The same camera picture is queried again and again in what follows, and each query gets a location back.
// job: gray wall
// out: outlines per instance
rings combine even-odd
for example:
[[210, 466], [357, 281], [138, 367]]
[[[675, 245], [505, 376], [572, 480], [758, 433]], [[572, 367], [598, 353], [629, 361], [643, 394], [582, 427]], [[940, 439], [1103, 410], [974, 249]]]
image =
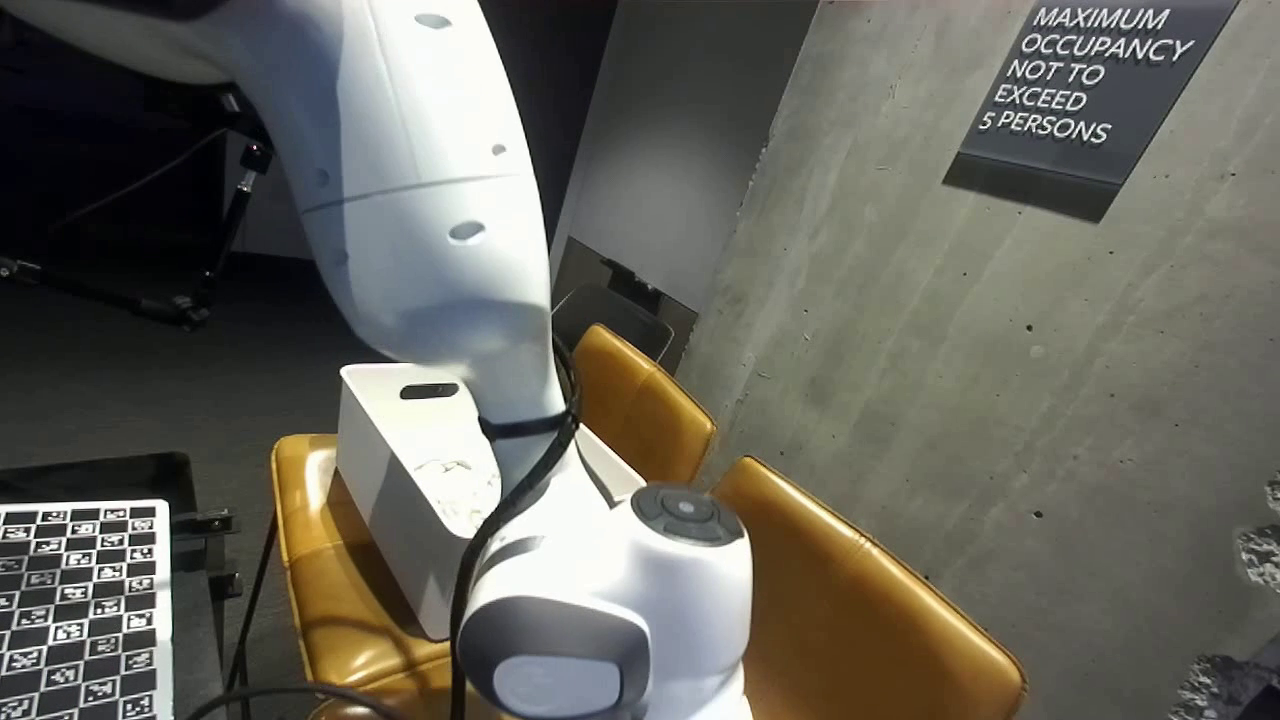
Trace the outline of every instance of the gray wall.
[[834, 0], [679, 382], [963, 606], [1034, 720], [1143, 720], [1280, 596], [1280, 4], [1239, 0], [1103, 223], [945, 189], [1034, 0]]
[[622, 0], [556, 229], [702, 309], [818, 0]]

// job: chair backrest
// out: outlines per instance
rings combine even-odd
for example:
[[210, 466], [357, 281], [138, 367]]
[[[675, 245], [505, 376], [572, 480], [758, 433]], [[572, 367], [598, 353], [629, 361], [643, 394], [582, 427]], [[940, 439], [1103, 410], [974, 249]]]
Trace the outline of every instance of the chair backrest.
[[747, 698], [759, 720], [1010, 720], [1019, 707], [1019, 668], [976, 625], [759, 462], [741, 462], [715, 498], [758, 552]]
[[593, 325], [572, 376], [584, 425], [654, 485], [692, 485], [712, 416], [639, 348]]

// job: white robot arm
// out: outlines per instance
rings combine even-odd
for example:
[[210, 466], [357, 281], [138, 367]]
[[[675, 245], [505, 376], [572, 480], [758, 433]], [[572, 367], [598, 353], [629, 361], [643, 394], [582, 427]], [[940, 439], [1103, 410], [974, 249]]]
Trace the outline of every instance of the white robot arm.
[[[0, 9], [146, 77], [238, 86], [347, 325], [394, 361], [454, 367], [497, 427], [564, 416], [539, 196], [477, 0]], [[552, 435], [497, 439], [505, 487]], [[747, 591], [725, 507], [692, 493], [609, 507], [582, 453], [560, 453], [480, 556], [461, 666], [518, 717], [747, 717]]]

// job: sign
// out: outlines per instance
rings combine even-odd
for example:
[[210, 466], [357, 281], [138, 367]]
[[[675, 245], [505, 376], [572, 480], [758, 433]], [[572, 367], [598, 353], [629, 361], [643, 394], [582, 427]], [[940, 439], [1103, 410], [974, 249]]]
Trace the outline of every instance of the sign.
[[1103, 219], [1239, 0], [1040, 0], [945, 186]]

